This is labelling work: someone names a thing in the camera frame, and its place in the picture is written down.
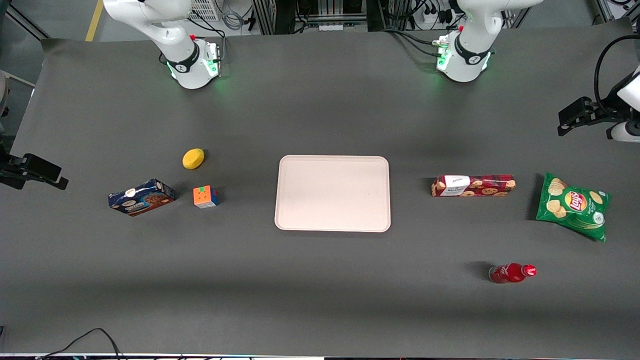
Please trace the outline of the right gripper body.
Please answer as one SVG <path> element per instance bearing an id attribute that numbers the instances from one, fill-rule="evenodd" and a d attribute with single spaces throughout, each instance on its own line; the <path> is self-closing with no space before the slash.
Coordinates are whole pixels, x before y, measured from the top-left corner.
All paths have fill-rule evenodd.
<path id="1" fill-rule="evenodd" d="M 0 155 L 0 183 L 18 191 L 25 186 L 26 179 L 23 176 L 23 169 L 20 165 L 22 157 L 17 157 L 9 153 Z"/>

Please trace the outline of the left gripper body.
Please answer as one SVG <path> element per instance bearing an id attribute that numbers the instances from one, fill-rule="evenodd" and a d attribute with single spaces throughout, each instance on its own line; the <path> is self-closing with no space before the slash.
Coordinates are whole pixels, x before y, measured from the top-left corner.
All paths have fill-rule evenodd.
<path id="1" fill-rule="evenodd" d="M 580 124 L 586 126 L 598 125 L 600 123 L 623 123 L 625 117 L 621 117 L 617 112 L 598 105 L 590 98 L 580 98 L 583 111 L 580 116 Z"/>

